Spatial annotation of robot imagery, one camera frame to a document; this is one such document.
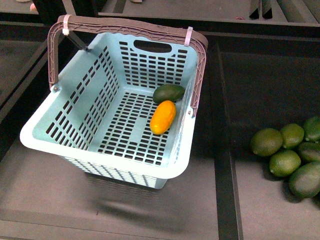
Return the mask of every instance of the basket handle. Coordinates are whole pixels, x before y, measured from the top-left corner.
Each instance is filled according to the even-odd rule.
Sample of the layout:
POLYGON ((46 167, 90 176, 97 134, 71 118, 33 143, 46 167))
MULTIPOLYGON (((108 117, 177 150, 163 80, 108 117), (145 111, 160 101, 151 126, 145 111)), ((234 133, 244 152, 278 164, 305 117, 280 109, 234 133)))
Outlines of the basket handle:
MULTIPOLYGON (((70 34, 69 38, 81 49, 86 46, 73 31, 86 33, 121 33, 133 36, 145 37, 152 41, 185 44, 186 36, 190 37, 190 31, 183 28, 155 25, 147 22, 124 18, 95 18, 85 16, 62 15, 58 18, 48 33, 48 77, 50 88, 58 83, 58 44, 59 36, 63 32, 70 34)), ((190 106, 193 108, 192 116, 196 116, 198 110, 203 72, 206 64, 206 50, 208 40, 202 34, 193 31, 189 41, 198 54, 198 66, 196 81, 193 86, 190 106)))

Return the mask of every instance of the green lime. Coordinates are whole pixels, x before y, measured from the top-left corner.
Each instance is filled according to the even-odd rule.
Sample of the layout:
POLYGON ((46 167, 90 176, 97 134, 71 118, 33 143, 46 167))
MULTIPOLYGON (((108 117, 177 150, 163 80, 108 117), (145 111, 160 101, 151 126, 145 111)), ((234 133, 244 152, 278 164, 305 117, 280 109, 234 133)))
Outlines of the green lime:
POLYGON ((291 192, 299 198, 313 198, 320 192, 320 162, 299 167, 289 178, 291 192))
POLYGON ((307 142, 316 142, 320 140, 320 116, 314 116, 307 119, 303 124, 304 139, 307 142))
POLYGON ((258 131, 251 139, 250 146, 254 154, 267 157, 276 153, 282 146, 283 139, 280 131, 265 128, 258 131))
POLYGON ((298 124, 290 123, 281 128, 280 133, 283 139, 282 147, 289 150, 303 141, 305 130, 298 124))
POLYGON ((291 175, 301 165, 301 159, 292 150, 282 150, 270 158, 270 172, 277 177, 291 175))

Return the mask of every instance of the yellow mango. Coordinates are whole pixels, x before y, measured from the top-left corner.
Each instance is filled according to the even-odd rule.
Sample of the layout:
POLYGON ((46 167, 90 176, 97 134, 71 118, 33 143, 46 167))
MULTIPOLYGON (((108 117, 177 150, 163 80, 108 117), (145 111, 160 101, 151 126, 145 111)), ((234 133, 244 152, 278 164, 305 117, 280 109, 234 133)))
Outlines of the yellow mango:
POLYGON ((174 121, 176 113, 176 105, 172 101, 166 100, 160 103, 150 121, 151 131, 157 135, 166 132, 174 121))

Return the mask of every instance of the light blue plastic basket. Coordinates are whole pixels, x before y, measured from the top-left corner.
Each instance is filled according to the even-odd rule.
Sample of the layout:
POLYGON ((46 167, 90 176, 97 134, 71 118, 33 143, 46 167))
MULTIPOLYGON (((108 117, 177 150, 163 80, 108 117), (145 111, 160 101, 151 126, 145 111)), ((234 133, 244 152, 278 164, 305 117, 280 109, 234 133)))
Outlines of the light blue plastic basket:
POLYGON ((150 52, 135 47, 135 41, 152 42, 105 32, 89 51, 79 50, 59 74, 57 90, 23 127, 22 143, 85 172, 156 189, 181 174, 189 162, 195 121, 186 115, 192 111, 198 53, 176 43, 166 43, 170 52, 150 52), (149 127, 157 108, 152 96, 163 84, 186 91, 175 103, 170 129, 155 135, 149 127))

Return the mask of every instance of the basket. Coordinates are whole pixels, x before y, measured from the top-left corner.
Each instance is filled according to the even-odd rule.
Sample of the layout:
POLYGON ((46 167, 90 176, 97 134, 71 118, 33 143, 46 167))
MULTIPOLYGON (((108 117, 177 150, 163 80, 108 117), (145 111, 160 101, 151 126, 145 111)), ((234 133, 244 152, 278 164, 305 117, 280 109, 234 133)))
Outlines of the basket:
POLYGON ((21 142, 91 174, 162 188, 189 163, 207 44, 191 29, 61 16, 48 34, 51 93, 22 128, 21 142), (87 47, 75 31, 97 35, 87 47), (80 50, 58 74, 61 32, 80 50), (170 129, 155 135, 152 96, 163 84, 181 85, 185 94, 170 129))

